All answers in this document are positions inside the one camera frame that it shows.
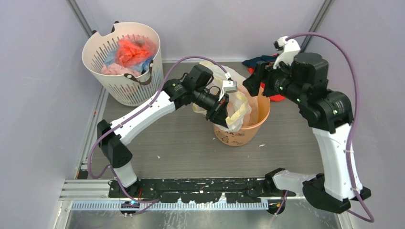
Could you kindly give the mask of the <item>pale yellow trash bag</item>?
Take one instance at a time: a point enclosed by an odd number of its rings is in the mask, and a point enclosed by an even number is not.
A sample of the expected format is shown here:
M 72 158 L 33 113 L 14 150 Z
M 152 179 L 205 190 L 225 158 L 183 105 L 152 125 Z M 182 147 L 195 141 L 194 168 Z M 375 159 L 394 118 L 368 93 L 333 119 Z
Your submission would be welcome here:
M 223 70 L 209 61 L 201 61 L 199 64 L 209 68 L 213 72 L 214 80 L 208 84 L 207 88 L 211 88 L 212 86 L 221 88 L 222 82 L 227 79 Z M 233 68 L 224 65 L 222 66 L 230 73 L 231 78 L 237 82 L 238 92 L 228 94 L 229 103 L 227 105 L 228 117 L 226 118 L 226 123 L 230 128 L 225 128 L 216 124 L 214 125 L 224 131 L 236 132 L 243 125 L 242 122 L 243 119 L 246 119 L 245 116 L 249 115 L 254 106 L 257 105 L 257 101 L 254 97 L 250 96 L 249 92 L 242 84 L 246 77 Z M 206 111 L 196 104 L 192 105 L 192 109 L 195 113 L 204 116 L 206 115 Z

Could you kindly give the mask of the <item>orange plastic trash bin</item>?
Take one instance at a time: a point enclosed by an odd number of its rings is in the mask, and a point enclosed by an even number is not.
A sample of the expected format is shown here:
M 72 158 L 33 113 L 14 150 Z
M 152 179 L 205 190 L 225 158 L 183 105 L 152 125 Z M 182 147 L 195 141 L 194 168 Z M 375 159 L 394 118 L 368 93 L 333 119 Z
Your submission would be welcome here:
M 270 100 L 262 95 L 263 91 L 264 89 L 261 87 L 258 96 L 254 97 L 257 105 L 249 115 L 245 116 L 246 119 L 243 119 L 243 125 L 238 131 L 229 132 L 213 126 L 216 139 L 228 146 L 243 146 L 256 136 L 262 124 L 269 117 L 271 109 Z

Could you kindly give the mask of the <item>white slotted laundry basket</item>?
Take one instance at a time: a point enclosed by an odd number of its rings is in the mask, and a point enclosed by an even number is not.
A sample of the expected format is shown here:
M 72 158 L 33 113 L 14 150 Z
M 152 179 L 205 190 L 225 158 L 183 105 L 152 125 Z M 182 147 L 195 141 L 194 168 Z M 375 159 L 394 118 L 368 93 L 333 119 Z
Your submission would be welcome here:
M 102 74 L 104 60 L 109 52 L 118 48 L 123 38 L 135 38 L 136 35 L 149 38 L 157 48 L 146 71 L 140 76 L 128 78 L 120 75 Z M 116 22 L 111 33 L 102 36 L 93 31 L 82 51 L 82 61 L 88 71 L 106 88 L 118 102 L 126 106 L 139 106 L 153 96 L 163 81 L 163 67 L 160 38 L 150 26 L 138 22 Z

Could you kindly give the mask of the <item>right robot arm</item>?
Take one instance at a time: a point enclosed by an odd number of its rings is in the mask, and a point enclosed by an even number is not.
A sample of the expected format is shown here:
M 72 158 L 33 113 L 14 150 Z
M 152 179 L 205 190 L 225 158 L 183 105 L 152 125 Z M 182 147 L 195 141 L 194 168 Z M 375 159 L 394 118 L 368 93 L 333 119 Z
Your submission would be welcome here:
M 315 208 L 343 213 L 351 201 L 371 196 L 359 181 L 346 148 L 353 125 L 352 104 L 344 93 L 328 88 L 328 62 L 316 53 L 299 53 L 291 64 L 258 61 L 243 85 L 251 96 L 281 95 L 294 102 L 319 145 L 324 171 L 306 175 L 278 168 L 266 174 L 271 196 L 282 191 L 303 195 Z

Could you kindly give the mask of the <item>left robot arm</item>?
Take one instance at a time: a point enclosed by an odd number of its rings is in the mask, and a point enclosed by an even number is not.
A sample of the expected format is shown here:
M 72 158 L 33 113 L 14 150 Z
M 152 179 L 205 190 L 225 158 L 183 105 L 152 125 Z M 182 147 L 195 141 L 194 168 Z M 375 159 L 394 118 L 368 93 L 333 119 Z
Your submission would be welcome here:
M 132 168 L 132 153 L 127 145 L 144 129 L 176 110 L 195 104 L 206 111 L 206 120 L 227 127 L 229 95 L 220 89 L 213 94 L 208 83 L 213 81 L 213 72 L 203 65 L 196 65 L 180 79 L 170 79 L 149 100 L 127 115 L 108 123 L 102 120 L 97 125 L 97 146 L 108 159 L 120 190 L 128 197 L 139 191 L 138 177 Z

